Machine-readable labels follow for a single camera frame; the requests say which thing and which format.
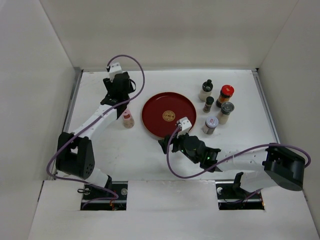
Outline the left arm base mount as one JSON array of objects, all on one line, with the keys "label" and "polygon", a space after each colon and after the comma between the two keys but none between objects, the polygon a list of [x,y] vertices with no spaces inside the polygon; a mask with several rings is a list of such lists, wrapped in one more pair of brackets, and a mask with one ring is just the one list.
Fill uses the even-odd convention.
[{"label": "left arm base mount", "polygon": [[110,192],[97,189],[85,184],[77,192],[81,194],[81,211],[125,211],[128,197],[127,181],[113,181],[110,190],[118,195],[118,198]]}]

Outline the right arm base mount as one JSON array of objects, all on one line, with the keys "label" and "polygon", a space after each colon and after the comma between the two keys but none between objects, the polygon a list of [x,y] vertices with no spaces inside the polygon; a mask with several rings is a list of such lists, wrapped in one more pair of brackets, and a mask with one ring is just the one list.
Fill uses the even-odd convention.
[{"label": "right arm base mount", "polygon": [[240,188],[243,172],[237,173],[233,182],[218,181],[215,183],[218,208],[221,211],[264,210],[260,191],[247,192]]}]

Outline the pink lid spice shaker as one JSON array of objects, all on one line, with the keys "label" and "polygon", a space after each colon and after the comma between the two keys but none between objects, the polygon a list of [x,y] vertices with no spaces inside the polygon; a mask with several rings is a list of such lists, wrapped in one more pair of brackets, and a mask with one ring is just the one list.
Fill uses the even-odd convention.
[{"label": "pink lid spice shaker", "polygon": [[135,125],[135,121],[133,119],[133,116],[130,110],[126,109],[123,112],[122,118],[123,118],[123,125],[125,128],[130,129]]}]

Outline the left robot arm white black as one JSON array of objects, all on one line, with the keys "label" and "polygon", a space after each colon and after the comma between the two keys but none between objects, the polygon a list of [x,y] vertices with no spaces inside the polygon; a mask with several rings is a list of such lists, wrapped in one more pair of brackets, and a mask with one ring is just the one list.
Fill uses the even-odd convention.
[{"label": "left robot arm white black", "polygon": [[136,83],[128,72],[117,73],[113,80],[105,78],[103,83],[107,94],[94,114],[75,131],[59,136],[55,168],[76,181],[96,186],[96,195],[105,200],[112,195],[111,177],[96,167],[93,141],[127,109]]}]

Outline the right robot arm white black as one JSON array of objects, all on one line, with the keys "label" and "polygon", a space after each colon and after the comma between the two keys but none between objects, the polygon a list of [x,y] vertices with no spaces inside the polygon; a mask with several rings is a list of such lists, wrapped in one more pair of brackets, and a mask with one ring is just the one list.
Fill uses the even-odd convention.
[{"label": "right robot arm white black", "polygon": [[276,143],[262,144],[240,152],[224,152],[205,145],[197,136],[167,135],[158,141],[164,154],[181,152],[203,171],[238,171],[231,186],[221,190],[243,202],[264,188],[279,186],[289,191],[303,189],[308,163],[292,147]]}]

